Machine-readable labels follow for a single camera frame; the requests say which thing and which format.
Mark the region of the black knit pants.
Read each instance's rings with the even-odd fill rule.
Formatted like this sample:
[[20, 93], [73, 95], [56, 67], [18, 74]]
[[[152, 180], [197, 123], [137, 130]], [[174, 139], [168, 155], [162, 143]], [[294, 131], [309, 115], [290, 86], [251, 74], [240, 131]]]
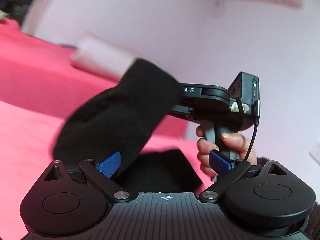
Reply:
[[194, 192], [202, 182], [180, 150], [142, 153], [181, 95], [182, 87], [171, 75], [137, 59], [115, 87], [91, 98], [66, 120], [53, 158], [77, 165], [119, 153], [121, 164], [112, 180], [132, 194]]

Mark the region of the pink blanket near bed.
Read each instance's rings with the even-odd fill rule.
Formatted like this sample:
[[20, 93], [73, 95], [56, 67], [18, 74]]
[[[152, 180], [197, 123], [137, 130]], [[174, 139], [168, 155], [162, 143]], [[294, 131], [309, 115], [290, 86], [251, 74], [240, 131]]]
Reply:
[[20, 203], [51, 163], [63, 120], [1, 103], [1, 239], [22, 239], [27, 230]]

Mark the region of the red-pink far bed cover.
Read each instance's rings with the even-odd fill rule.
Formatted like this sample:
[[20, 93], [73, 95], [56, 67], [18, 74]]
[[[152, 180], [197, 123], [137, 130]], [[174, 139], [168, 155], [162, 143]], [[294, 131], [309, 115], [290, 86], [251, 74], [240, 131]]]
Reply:
[[71, 66], [72, 50], [31, 37], [15, 20], [1, 22], [1, 101], [59, 120], [116, 81]]

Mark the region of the pale pink embossed pillow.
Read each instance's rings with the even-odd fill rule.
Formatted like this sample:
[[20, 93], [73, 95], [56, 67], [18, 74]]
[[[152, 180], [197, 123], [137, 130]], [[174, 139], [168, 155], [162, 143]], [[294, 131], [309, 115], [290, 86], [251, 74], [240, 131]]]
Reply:
[[70, 61], [75, 68], [119, 81], [137, 58], [137, 52], [86, 32], [78, 39]]

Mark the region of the pale pink curtain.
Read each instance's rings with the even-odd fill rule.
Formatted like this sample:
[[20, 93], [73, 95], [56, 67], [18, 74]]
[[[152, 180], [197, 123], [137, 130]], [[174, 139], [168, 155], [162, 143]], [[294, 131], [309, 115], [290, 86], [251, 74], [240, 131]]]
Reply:
[[34, 36], [37, 25], [40, 23], [52, 0], [33, 0], [24, 20], [21, 31], [27, 35]]

